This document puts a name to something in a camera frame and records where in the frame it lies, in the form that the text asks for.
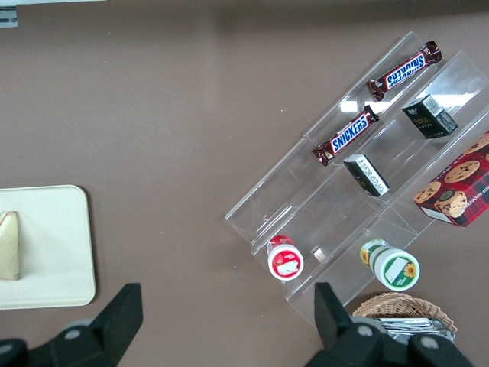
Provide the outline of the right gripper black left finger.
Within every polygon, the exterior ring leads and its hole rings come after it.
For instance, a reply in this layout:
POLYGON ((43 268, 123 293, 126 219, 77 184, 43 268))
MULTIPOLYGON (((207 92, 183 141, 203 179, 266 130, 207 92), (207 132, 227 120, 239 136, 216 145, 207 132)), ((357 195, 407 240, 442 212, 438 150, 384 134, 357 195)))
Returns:
POLYGON ((126 284, 89 324, 28 352, 29 366, 117 366, 143 323, 141 285, 126 284))

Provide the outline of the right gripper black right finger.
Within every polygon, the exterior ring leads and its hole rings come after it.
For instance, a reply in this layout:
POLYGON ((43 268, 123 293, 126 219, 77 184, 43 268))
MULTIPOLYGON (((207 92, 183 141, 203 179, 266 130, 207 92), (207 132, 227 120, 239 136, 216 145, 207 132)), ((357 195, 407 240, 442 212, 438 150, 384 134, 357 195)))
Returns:
POLYGON ((329 283, 317 283, 314 320, 323 349, 308 366, 410 366, 407 347, 374 322, 351 319, 329 283))

